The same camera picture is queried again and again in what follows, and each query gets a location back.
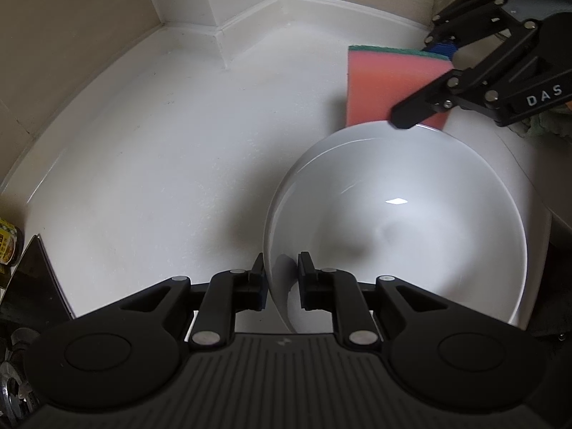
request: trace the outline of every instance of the screw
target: screw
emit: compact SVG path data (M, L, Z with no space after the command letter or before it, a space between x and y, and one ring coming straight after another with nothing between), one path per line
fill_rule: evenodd
M495 102L499 99L499 92L496 90L489 90L487 93L484 94L484 99L487 100L489 103Z
M355 331L350 334L350 342L356 345L371 345L378 341L378 335L371 331Z
M452 77L451 79L449 79L447 81L447 87L457 87L457 85L459 85L459 78L458 77Z
M193 334L193 342L197 345L215 345L220 342L220 335L214 331L200 331Z

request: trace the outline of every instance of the pink sponge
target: pink sponge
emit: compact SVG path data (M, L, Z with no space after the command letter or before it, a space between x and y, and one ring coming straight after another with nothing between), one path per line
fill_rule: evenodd
M346 125L389 119L394 105L451 69L446 56L424 51L350 47ZM447 116L438 113L423 124L442 129Z

